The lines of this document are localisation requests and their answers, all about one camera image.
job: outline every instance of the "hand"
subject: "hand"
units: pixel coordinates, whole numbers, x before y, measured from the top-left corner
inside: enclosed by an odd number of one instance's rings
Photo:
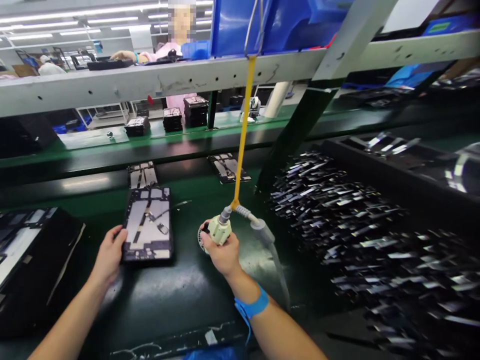
[[[117,51],[112,56],[110,56],[110,60],[132,60],[134,63],[137,62],[137,57],[133,51],[122,50]]]
[[[218,246],[213,242],[212,238],[205,231],[200,232],[201,242],[211,257],[213,265],[226,278],[232,277],[242,272],[239,262],[239,239],[232,232],[226,242],[222,246]]]
[[[122,229],[122,225],[115,226],[106,233],[88,278],[89,282],[108,288],[115,281],[119,274],[122,244],[127,239],[127,234],[127,229]]]

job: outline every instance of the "yellow cord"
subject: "yellow cord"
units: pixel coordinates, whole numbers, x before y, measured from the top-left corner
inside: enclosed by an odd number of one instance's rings
[[[231,208],[235,211],[240,205],[240,178],[242,177],[242,163],[244,161],[245,139],[247,138],[247,125],[249,123],[250,97],[252,96],[252,86],[254,83],[256,56],[250,56],[248,59],[248,75],[246,77],[245,102],[243,104],[243,121],[241,123],[240,147],[238,148],[238,165],[236,167],[235,179],[235,197],[231,202]]]

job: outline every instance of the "white metal rail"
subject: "white metal rail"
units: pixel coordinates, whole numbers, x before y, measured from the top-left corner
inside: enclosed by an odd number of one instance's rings
[[[260,56],[254,84],[311,79],[327,50]],[[480,30],[371,42],[352,71],[480,56]],[[243,87],[245,58],[219,58],[0,81],[0,118],[128,102],[132,99]]]

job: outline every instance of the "metal hook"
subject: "metal hook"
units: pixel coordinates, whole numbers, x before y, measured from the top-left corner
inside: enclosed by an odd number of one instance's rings
[[[249,43],[249,36],[250,36],[250,28],[252,27],[252,22],[254,20],[255,10],[257,10],[257,4],[259,0],[255,0],[253,4],[253,10],[251,11],[250,21],[248,22],[248,29],[246,30],[246,39],[245,39],[245,47],[243,48],[243,53],[247,59],[250,59],[249,55],[247,54],[247,45]],[[262,51],[262,47],[264,45],[264,0],[260,0],[260,46],[258,48],[258,53],[256,56],[260,55]]]

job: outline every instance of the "blue anti-static wrist strap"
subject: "blue anti-static wrist strap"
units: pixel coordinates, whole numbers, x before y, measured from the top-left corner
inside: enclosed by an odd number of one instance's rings
[[[258,285],[258,287],[260,288],[260,297],[258,298],[257,301],[255,301],[252,304],[243,303],[240,300],[238,300],[237,298],[235,298],[235,307],[238,310],[238,312],[240,313],[243,320],[245,320],[246,325],[248,326],[248,337],[246,338],[245,345],[248,344],[248,342],[250,340],[250,335],[252,333],[252,329],[250,328],[249,320],[253,316],[255,316],[257,314],[260,314],[263,310],[265,310],[265,308],[269,304],[269,297],[268,297],[267,293],[265,292],[265,290],[262,289],[262,287],[260,285]]]

